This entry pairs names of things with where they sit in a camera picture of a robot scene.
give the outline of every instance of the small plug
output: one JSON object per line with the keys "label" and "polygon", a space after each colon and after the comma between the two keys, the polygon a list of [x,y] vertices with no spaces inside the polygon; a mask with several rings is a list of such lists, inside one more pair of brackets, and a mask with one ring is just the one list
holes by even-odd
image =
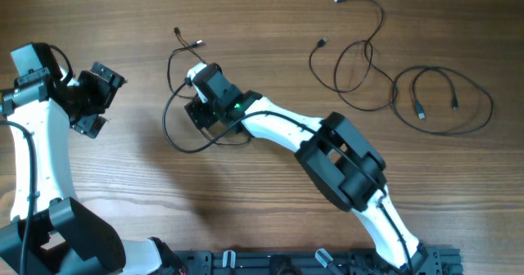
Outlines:
{"label": "small plug", "polygon": [[322,38],[320,41],[318,41],[317,43],[317,47],[324,47],[324,45],[328,42],[328,38]]}
{"label": "small plug", "polygon": [[203,44],[204,44],[204,41],[202,41],[202,40],[198,40],[198,41],[196,41],[196,42],[190,43],[189,46],[191,46],[191,47],[200,47],[200,46],[202,46]]}
{"label": "small plug", "polygon": [[185,78],[185,79],[183,80],[183,82],[186,83],[186,85],[187,85],[188,87],[191,87],[191,86],[193,85],[193,82],[192,82],[191,79],[188,78],[188,77]]}
{"label": "small plug", "polygon": [[415,112],[417,112],[419,119],[426,119],[426,113],[424,113],[424,109],[422,108],[422,104],[418,100],[415,102]]}
{"label": "small plug", "polygon": [[453,99],[451,100],[451,106],[453,107],[453,110],[458,110],[459,100],[457,100],[457,97],[453,97]]}

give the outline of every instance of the wooden table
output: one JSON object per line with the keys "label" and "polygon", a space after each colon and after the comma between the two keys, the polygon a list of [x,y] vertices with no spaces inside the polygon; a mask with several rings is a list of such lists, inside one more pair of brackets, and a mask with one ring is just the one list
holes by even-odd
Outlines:
{"label": "wooden table", "polygon": [[[373,58],[390,75],[411,65],[444,65],[468,75],[495,100],[493,120],[460,137],[419,133],[390,109],[361,112],[322,88],[309,72],[309,52],[329,37],[314,66],[328,83],[341,50],[367,38],[377,22],[365,2],[333,0],[0,0],[0,80],[11,86],[10,50],[30,41],[55,44],[78,74],[100,61],[129,83],[96,140],[70,134],[70,163],[80,201],[124,239],[160,237],[175,250],[346,250],[373,247],[352,215],[318,193],[289,151],[264,140],[186,155],[169,146],[160,115],[169,89],[167,57],[178,47],[173,27],[215,61],[241,90],[310,116],[345,115],[378,149],[388,167],[392,200],[410,231],[427,245],[462,250],[467,274],[524,273],[524,3],[522,0],[378,0],[386,23]],[[361,48],[341,66],[342,87],[364,72]],[[174,81],[197,63],[174,59]],[[486,99],[453,77],[418,83],[425,123],[413,112],[409,81],[400,83],[400,111],[425,128],[448,128]],[[348,98],[361,106],[387,101],[390,85],[371,73]],[[193,94],[193,90],[184,91]],[[169,131],[185,147],[205,142],[177,99]],[[0,132],[0,227],[15,194],[10,132]],[[242,136],[228,141],[241,141]],[[1,274],[12,271],[0,264]]]}

